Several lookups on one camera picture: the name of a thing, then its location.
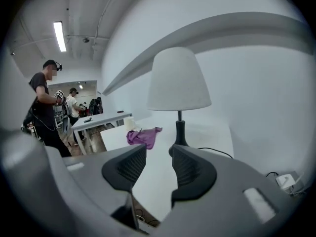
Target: lampshade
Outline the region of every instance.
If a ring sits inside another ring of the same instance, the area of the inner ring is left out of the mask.
[[[210,106],[201,68],[194,53],[173,47],[154,58],[147,108],[154,111],[184,111]]]

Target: black pants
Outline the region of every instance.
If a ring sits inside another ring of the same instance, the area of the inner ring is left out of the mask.
[[[78,118],[74,118],[74,117],[72,117],[71,115],[69,115],[68,117],[69,117],[69,119],[70,119],[70,124],[71,124],[71,125],[74,125],[74,124],[78,121]],[[82,140],[82,139],[84,138],[84,136],[82,135],[82,132],[79,131],[78,134],[79,134],[79,136],[80,136],[80,139]],[[75,133],[74,133],[74,140],[75,140],[75,143],[77,144],[78,142],[77,142],[77,138],[76,138],[76,136],[75,136]]]
[[[61,157],[69,157],[71,156],[68,148],[62,142],[62,140],[59,138],[59,134],[57,129],[55,128],[54,131],[51,131],[54,129],[54,127],[49,127],[49,130],[46,126],[40,125],[35,126],[36,132],[40,138],[44,141],[46,146],[54,147],[59,150],[59,153]]]

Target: white t-shirt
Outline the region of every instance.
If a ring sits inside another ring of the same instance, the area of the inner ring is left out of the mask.
[[[77,103],[77,100],[72,96],[69,95],[66,99],[66,105],[68,106],[69,110],[71,110],[71,116],[74,118],[79,117],[79,112],[73,108],[73,105]]]

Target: fluorescent light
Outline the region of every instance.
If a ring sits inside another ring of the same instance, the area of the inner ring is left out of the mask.
[[[55,33],[58,41],[58,45],[61,52],[66,52],[66,46],[64,41],[63,34],[63,23],[62,22],[54,22]]]

